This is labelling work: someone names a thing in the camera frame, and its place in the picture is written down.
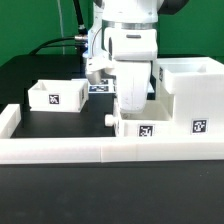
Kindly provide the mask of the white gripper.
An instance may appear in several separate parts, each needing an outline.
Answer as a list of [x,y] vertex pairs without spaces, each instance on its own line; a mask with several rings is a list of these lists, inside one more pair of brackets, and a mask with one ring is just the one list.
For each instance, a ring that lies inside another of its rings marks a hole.
[[118,61],[115,64],[117,100],[122,113],[141,113],[146,105],[150,62]]

